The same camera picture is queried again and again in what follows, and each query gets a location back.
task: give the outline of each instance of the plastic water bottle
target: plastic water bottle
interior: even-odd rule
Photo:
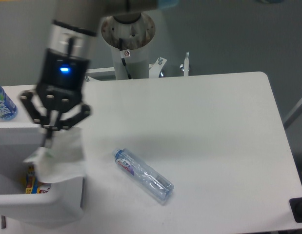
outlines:
[[[4,120],[13,119],[18,113],[18,109],[9,96],[0,86],[0,118]]]
[[[174,189],[174,185],[165,177],[148,166],[139,157],[127,149],[116,149],[113,152],[119,167],[141,183],[161,201],[166,201]]]

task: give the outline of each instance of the white plastic bin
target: white plastic bin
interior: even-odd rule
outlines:
[[[25,222],[69,222],[82,217],[82,177],[52,184],[45,194],[25,194],[23,163],[40,145],[39,129],[0,127],[0,215]]]

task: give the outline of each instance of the sticker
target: sticker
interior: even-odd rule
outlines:
[[[135,174],[133,172],[133,166],[127,160],[125,160],[123,158],[119,158],[116,160],[116,163],[118,165],[120,165],[121,167],[123,167],[127,172],[129,172],[130,174],[135,176]]]
[[[130,57],[130,50],[121,50],[121,58],[128,58]]]

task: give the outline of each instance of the white table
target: white table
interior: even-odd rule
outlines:
[[[5,87],[28,124],[15,93]],[[37,227],[7,219],[0,234],[237,234],[302,228],[289,199],[302,187],[264,73],[85,84],[88,184],[82,220]],[[128,148],[171,180],[165,206],[115,164]]]

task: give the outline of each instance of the blue led light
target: blue led light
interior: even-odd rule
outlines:
[[[60,71],[62,72],[62,73],[64,73],[64,74],[67,74],[67,73],[69,73],[70,72],[70,68],[66,65],[64,65],[63,67],[60,67]]]

